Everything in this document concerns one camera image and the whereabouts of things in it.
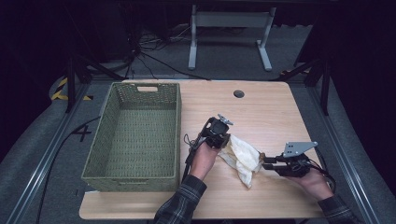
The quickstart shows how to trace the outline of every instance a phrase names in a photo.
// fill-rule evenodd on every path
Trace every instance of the plaid sleeve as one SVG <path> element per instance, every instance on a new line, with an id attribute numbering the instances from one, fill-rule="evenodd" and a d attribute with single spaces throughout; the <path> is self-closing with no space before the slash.
<path id="1" fill-rule="evenodd" d="M 335 195 L 331 198 L 319 201 L 318 205 L 321 207 L 324 216 L 330 224 L 363 223 L 355 217 L 339 196 Z"/>
<path id="2" fill-rule="evenodd" d="M 176 193 L 155 214 L 154 223 L 190 223 L 192 214 L 206 190 L 206 184 L 187 175 Z"/>

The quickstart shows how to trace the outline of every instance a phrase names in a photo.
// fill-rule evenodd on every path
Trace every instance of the metal bracket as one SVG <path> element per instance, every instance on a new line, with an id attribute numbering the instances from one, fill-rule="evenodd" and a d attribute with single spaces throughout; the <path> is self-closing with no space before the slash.
<path id="1" fill-rule="evenodd" d="M 225 124 L 233 125 L 233 123 L 230 120 L 224 118 L 221 114 L 218 114 L 218 116 L 219 116 L 221 122 L 223 122 Z"/>
<path id="2" fill-rule="evenodd" d="M 283 152 L 284 158 L 299 156 L 305 153 L 312 147 L 317 147 L 318 142 L 287 142 L 285 151 Z"/>

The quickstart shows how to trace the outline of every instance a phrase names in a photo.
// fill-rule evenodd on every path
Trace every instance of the person's right hand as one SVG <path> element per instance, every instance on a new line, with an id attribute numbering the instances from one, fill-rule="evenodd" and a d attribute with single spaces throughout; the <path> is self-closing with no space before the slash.
<path id="1" fill-rule="evenodd" d="M 330 198 L 334 195 L 325 177 L 317 169 L 311 168 L 309 173 L 303 177 L 285 177 L 299 184 L 307 193 L 318 201 Z"/>

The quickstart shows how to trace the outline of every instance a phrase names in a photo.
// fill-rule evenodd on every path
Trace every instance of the crumpled cloth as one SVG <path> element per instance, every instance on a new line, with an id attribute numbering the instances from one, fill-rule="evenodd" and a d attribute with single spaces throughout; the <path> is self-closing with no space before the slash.
<path id="1" fill-rule="evenodd" d="M 249 143 L 231 134 L 227 146 L 221 150 L 219 156 L 238 172 L 242 183 L 250 189 L 253 172 L 259 172 L 262 167 L 259 159 L 260 152 Z"/>

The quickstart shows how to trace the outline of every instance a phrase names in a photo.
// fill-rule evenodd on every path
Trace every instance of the wicker basket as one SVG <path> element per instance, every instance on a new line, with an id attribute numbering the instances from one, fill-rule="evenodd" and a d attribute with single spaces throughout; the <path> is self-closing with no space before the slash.
<path id="1" fill-rule="evenodd" d="M 175 191 L 178 83 L 113 83 L 82 179 L 99 191 Z"/>

